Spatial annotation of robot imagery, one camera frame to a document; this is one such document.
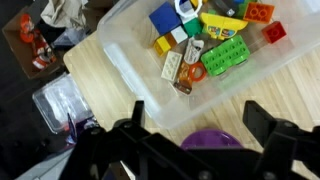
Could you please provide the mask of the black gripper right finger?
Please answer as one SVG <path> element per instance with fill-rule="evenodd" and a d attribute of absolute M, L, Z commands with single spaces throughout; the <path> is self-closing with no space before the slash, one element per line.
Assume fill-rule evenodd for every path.
<path fill-rule="evenodd" d="M 320 126 L 303 130 L 289 120 L 273 117 L 253 100 L 245 102 L 242 121 L 263 147 L 254 170 L 257 178 L 298 180 L 302 176 L 292 171 L 295 160 L 320 176 Z"/>

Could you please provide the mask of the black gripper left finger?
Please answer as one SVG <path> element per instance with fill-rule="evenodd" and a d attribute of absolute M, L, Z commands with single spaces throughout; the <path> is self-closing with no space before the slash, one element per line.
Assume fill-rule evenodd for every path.
<path fill-rule="evenodd" d="M 213 180 L 214 168 L 158 133 L 144 129 L 144 103 L 109 131 L 84 130 L 59 180 L 104 180 L 114 163 L 124 163 L 138 180 Z"/>

